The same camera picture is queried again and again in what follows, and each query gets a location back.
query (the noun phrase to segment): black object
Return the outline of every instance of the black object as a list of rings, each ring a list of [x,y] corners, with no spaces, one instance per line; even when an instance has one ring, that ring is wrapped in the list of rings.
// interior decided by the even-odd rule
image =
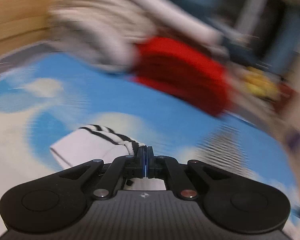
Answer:
[[[127,179],[143,178],[145,166],[167,190],[122,190]],[[290,203],[271,186],[140,147],[137,156],[92,160],[16,186],[1,198],[0,214],[8,228],[0,240],[288,240],[281,230]]]

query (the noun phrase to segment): silver screw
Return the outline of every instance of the silver screw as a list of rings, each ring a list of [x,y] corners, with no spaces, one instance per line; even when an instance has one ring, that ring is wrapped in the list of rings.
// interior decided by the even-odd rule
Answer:
[[[185,198],[193,198],[197,195],[197,192],[195,192],[192,189],[184,189],[183,191],[181,191],[181,196],[185,197]]]
[[[106,196],[108,196],[109,191],[107,191],[104,188],[98,188],[93,192],[93,194],[97,197],[106,197]]]

